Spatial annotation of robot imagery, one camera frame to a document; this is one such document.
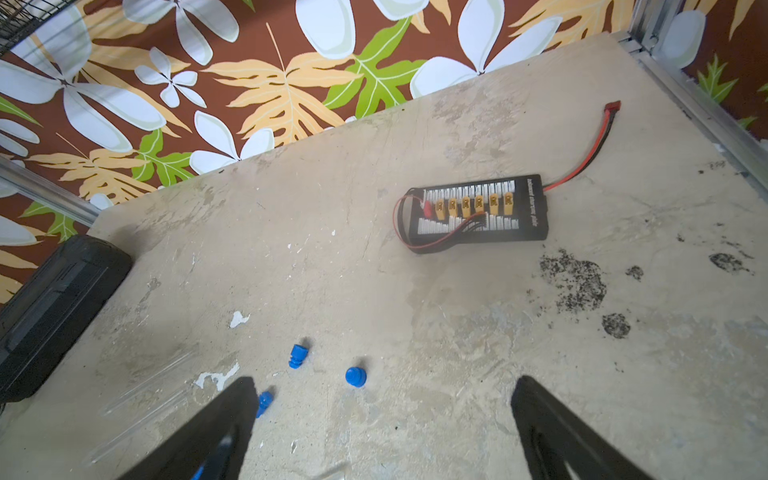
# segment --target clear plastic tube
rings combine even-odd
[[[166,366],[158,370],[155,374],[153,374],[143,382],[139,383],[132,389],[128,390],[126,393],[117,397],[112,402],[109,402],[107,405],[105,405],[101,409],[99,413],[101,413],[101,416],[109,415],[110,413],[112,413],[113,411],[115,411],[116,409],[124,405],[126,402],[128,402],[129,400],[133,399],[135,396],[139,395],[144,390],[146,390],[152,383],[155,382],[155,380],[158,380],[160,377],[166,375],[171,370],[176,369],[178,366],[181,366],[187,360],[192,359],[194,356],[197,355],[197,351],[198,351],[198,345],[195,344],[188,351],[174,357]]]
[[[138,432],[141,427],[148,424],[151,420],[153,420],[155,417],[159,416],[161,413],[170,411],[178,407],[182,403],[186,403],[188,401],[187,393],[190,390],[189,385],[185,385],[181,389],[177,390],[173,395],[168,397],[164,402],[162,402],[160,405],[156,406],[149,412],[147,412],[144,416],[140,417],[138,420],[136,420],[130,427],[128,427],[124,432],[122,432],[120,435],[114,437],[109,442],[99,446],[96,448],[91,454],[83,461],[84,466],[90,466],[94,463],[101,460],[103,457],[106,456],[109,452],[114,450],[118,445],[120,445],[124,440],[131,437],[134,433]]]

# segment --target paint fleck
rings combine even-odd
[[[243,316],[243,314],[240,313],[239,310],[236,311],[232,315],[232,321],[230,322],[230,328],[233,329],[234,327],[240,325],[241,323],[247,322],[249,318],[250,318],[250,315],[249,316]]]
[[[560,290],[558,312],[579,313],[597,309],[607,293],[600,267],[588,260],[576,260],[563,249],[558,252],[559,257],[544,255],[539,260],[544,279]]]
[[[623,339],[629,334],[631,326],[627,318],[621,313],[609,313],[603,315],[603,329],[614,338]]]
[[[224,383],[226,383],[227,380],[232,378],[232,376],[235,373],[237,373],[237,370],[239,369],[240,369],[240,364],[235,363],[235,365],[226,374],[211,373],[211,372],[201,373],[200,376],[197,377],[197,380],[195,380],[194,384],[199,386],[200,388],[203,388],[205,386],[205,379],[210,377],[210,379],[216,384],[216,390],[221,392],[222,390],[224,390]]]
[[[741,260],[737,259],[730,253],[713,253],[710,255],[710,262],[721,270],[725,270],[728,273],[738,273],[740,270],[749,272],[748,268],[744,268],[744,264]]]
[[[645,274],[643,269],[641,269],[638,265],[630,266],[629,268],[627,268],[627,271],[624,273],[626,273],[628,276],[631,276],[638,282],[640,281],[641,278],[643,278],[643,275]]]

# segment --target black case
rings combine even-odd
[[[75,235],[35,271],[0,310],[0,402],[40,388],[132,264],[111,243]]]

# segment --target blue rubber cap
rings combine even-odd
[[[351,386],[356,386],[357,388],[365,385],[366,380],[368,379],[366,371],[358,366],[354,366],[347,370],[345,377],[347,383],[349,383]]]
[[[299,368],[309,352],[310,351],[308,349],[301,345],[294,345],[293,350],[290,352],[290,361],[288,362],[288,366],[290,366],[292,369]]]
[[[272,401],[275,398],[272,396],[269,392],[261,392],[261,395],[259,395],[259,410],[256,412],[256,418],[261,417],[261,415],[264,414],[266,409],[272,405]]]

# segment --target floral wallpaper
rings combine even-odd
[[[768,0],[686,0],[661,50],[768,148]]]
[[[0,150],[109,208],[549,48],[625,30],[633,6],[83,1],[0,59]],[[4,303],[84,228],[7,185],[0,192]]]

